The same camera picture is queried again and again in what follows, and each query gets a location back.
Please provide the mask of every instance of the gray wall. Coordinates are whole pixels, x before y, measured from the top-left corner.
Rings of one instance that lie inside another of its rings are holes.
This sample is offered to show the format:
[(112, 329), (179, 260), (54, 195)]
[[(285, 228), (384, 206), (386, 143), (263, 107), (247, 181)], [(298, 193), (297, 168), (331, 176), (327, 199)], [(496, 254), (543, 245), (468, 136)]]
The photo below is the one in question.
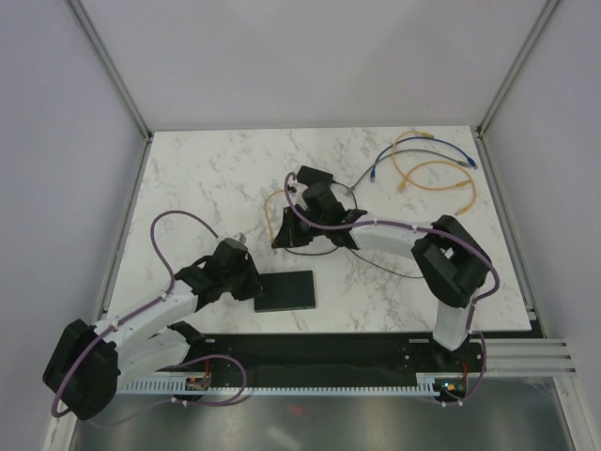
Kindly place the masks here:
[(41, 374), (92, 309), (143, 144), (60, 0), (0, 2), (0, 443), (41, 447)]
[(466, 125), (543, 0), (84, 0), (153, 130)]
[(549, 330), (601, 423), (601, 2), (563, 2), (488, 142)]

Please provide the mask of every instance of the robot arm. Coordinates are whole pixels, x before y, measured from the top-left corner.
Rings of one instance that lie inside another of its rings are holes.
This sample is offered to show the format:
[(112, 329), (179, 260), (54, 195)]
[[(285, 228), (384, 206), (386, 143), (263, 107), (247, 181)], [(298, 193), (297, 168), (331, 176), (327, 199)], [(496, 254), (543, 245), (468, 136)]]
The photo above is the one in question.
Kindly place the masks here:
[[(62, 401), (82, 420), (99, 413), (116, 391), (130, 381), (197, 355), (204, 338), (185, 322), (176, 322), (229, 292), (240, 301), (263, 291), (259, 274), (248, 249), (240, 241), (221, 241), (212, 256), (202, 257), (175, 274), (175, 284), (163, 300), (148, 309), (152, 296), (123, 315), (111, 316), (92, 325), (81, 319), (63, 332), (43, 381), (55, 393), (82, 351), (102, 331), (113, 326), (90, 351), (70, 378)], [(135, 314), (125, 324), (120, 319)]]
[[(330, 190), (331, 179), (330, 174), (315, 169), (302, 169), (298, 174), (298, 182), (309, 184), (302, 193), (307, 207), (304, 209), (297, 205), (297, 210), (307, 219), (324, 226), (351, 224), (360, 218), (361, 222), (378, 221), (378, 218), (366, 210), (345, 210)], [(443, 215), (431, 226), (456, 236), (488, 258), (454, 217)], [(305, 246), (321, 235), (337, 246), (390, 252), (415, 260), (426, 284), (439, 300), (434, 339), (449, 351), (456, 350), (463, 344), (468, 336), (472, 299), (488, 274), (488, 268), (482, 260), (455, 241), (389, 225), (361, 225), (335, 231), (317, 229), (304, 223), (290, 207), (284, 210), (282, 228), (272, 247)]]

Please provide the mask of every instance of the marble pattern surface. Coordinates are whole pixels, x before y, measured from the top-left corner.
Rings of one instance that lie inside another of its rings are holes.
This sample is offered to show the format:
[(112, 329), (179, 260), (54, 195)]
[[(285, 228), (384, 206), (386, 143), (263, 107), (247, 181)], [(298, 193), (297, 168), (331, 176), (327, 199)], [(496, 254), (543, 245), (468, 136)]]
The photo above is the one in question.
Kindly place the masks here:
[[(409, 128), (350, 128), (242, 130), (213, 132), (157, 132), (135, 206), (129, 236), (119, 267), (110, 313), (156, 292), (167, 273), (154, 255), (149, 226), (164, 210), (182, 209), (203, 217), (221, 237), (246, 235), (259, 272), (313, 270), (317, 309), (256, 314), (253, 302), (238, 302), (224, 295), (187, 321), (203, 333), (290, 332), (410, 332), (432, 330), (437, 300), (423, 280), (402, 278), (358, 260), (345, 249), (325, 257), (296, 257), (274, 253), (263, 214), (266, 197), (283, 186), (289, 171), (307, 164), (334, 174), (350, 185), (401, 132)], [(468, 127), (421, 127), (463, 148), (476, 162), (478, 154)], [(400, 148), (427, 148), (456, 158), (460, 154), (444, 145), (412, 141)], [(402, 166), (436, 159), (424, 154), (404, 154)], [(469, 233), (491, 256), (501, 275), (501, 289), (479, 303), (474, 328), (529, 330), (528, 316), (511, 259), (501, 233), (495, 207), (482, 169), (471, 170), (478, 187), (474, 207), (458, 217)], [(465, 176), (452, 167), (421, 169), (415, 179), (432, 185), (459, 182)], [(453, 214), (470, 200), (470, 186), (430, 193), (409, 187), (398, 192), (399, 176), (389, 159), (378, 166), (375, 182), (366, 179), (356, 190), (360, 208), (380, 217), (408, 222), (431, 222)], [(346, 206), (352, 205), (344, 189), (334, 187)], [(274, 229), (279, 229), (285, 199), (270, 204)], [(195, 221), (172, 216), (157, 227), (157, 240), (175, 269), (200, 256), (212, 254), (215, 239)], [(300, 252), (332, 248), (316, 239)], [(396, 272), (419, 275), (416, 264), (402, 257), (360, 251), (377, 264)], [(492, 285), (489, 276), (485, 287)]]

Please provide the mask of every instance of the gray floor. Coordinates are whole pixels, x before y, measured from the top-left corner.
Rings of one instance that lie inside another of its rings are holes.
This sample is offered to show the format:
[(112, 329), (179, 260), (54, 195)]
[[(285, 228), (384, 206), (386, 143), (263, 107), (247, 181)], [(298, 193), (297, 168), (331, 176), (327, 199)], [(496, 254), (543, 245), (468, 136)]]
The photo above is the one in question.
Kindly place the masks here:
[[(118, 397), (115, 421), (155, 397)], [(82, 451), (572, 450), (557, 398), (544, 384), (485, 381), (462, 408), (400, 397), (251, 397), (220, 408), (160, 406), (105, 432), (81, 424)]]

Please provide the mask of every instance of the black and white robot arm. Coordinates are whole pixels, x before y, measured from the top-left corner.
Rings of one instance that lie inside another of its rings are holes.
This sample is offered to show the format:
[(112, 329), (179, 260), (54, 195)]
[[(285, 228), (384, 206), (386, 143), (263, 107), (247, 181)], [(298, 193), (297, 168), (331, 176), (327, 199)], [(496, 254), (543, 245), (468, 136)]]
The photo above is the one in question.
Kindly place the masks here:
[[(282, 228), (272, 247), (305, 246), (315, 237), (325, 236), (337, 246), (389, 252), (415, 260), (424, 275), (424, 281), (439, 300), (434, 339), (449, 351), (458, 349), (469, 333), (469, 316), (473, 314), (472, 300), (485, 282), (489, 271), (486, 264), (456, 241), (434, 233), (378, 224), (386, 221), (366, 210), (346, 210), (330, 189), (331, 179), (330, 174), (304, 166), (298, 174), (298, 182), (309, 185), (302, 192), (306, 208), (296, 205), (296, 209), (305, 218), (324, 226), (351, 223), (368, 225), (345, 230), (323, 230), (307, 225), (287, 207), (284, 210)], [(454, 235), (488, 259), (474, 238), (454, 217), (443, 215), (428, 227)]]
[[(103, 331), (111, 330), (86, 355), (62, 393), (61, 400), (81, 420), (99, 413), (130, 381), (198, 355), (204, 338), (181, 319), (226, 292), (244, 301), (261, 294), (263, 288), (246, 246), (227, 238), (212, 256), (176, 273), (168, 294), (167, 290), (163, 288), (120, 315), (91, 325), (78, 319), (65, 328), (42, 377), (55, 393), (82, 351)], [(162, 300), (146, 308), (157, 295)], [(121, 324), (127, 316), (131, 318)]]

